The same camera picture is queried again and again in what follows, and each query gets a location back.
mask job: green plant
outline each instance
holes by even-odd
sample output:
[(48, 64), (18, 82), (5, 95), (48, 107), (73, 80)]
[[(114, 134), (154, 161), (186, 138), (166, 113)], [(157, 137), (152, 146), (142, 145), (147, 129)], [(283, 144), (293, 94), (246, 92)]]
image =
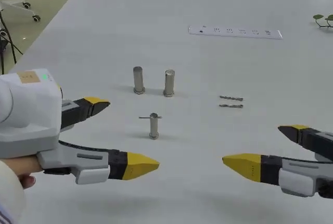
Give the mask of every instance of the green plant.
[(329, 15), (327, 18), (325, 18), (324, 20), (326, 20), (327, 25), (320, 25), (318, 23), (318, 20), (324, 18), (325, 16), (323, 15), (314, 15), (313, 19), (316, 21), (317, 25), (319, 26), (319, 28), (333, 28), (333, 25), (331, 25), (329, 22), (333, 21), (333, 15)]

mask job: label sticker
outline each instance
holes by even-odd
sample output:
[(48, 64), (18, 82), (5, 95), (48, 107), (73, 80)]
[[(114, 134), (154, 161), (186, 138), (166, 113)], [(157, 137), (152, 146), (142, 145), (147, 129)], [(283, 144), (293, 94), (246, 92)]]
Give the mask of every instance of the label sticker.
[(18, 72), (21, 82), (23, 84), (39, 83), (41, 80), (34, 71)]

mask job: floor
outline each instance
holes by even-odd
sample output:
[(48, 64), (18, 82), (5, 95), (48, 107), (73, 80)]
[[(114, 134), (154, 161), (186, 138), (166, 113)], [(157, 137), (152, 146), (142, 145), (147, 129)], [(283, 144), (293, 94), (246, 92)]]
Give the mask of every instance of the floor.
[[(31, 9), (41, 16), (40, 22), (34, 22), (30, 15), (16, 14), (14, 10), (4, 10), (3, 17), (9, 29), (13, 43), (24, 53), (36, 40), (51, 19), (67, 0), (26, 0)], [(10, 46), (5, 52), (5, 72), (14, 66)]]

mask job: chair wheel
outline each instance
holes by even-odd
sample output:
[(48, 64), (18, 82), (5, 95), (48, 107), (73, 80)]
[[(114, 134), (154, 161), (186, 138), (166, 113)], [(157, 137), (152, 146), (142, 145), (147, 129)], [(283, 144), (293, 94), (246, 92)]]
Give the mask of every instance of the chair wheel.
[(32, 18), (35, 22), (40, 22), (40, 20), (41, 20), (41, 17), (39, 15), (34, 15), (34, 16), (32, 16)]
[(0, 29), (0, 34), (1, 34), (2, 36), (7, 36), (7, 35), (8, 35), (6, 29)]
[(23, 2), (23, 7), (25, 7), (26, 9), (30, 9), (31, 4), (29, 2)]

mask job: white sleeve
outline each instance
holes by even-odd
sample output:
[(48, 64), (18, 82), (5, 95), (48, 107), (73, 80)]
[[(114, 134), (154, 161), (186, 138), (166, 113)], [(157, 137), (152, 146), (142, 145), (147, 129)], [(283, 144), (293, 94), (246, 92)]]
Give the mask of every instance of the white sleeve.
[(24, 190), (18, 177), (0, 161), (0, 223), (17, 224), (24, 208)]

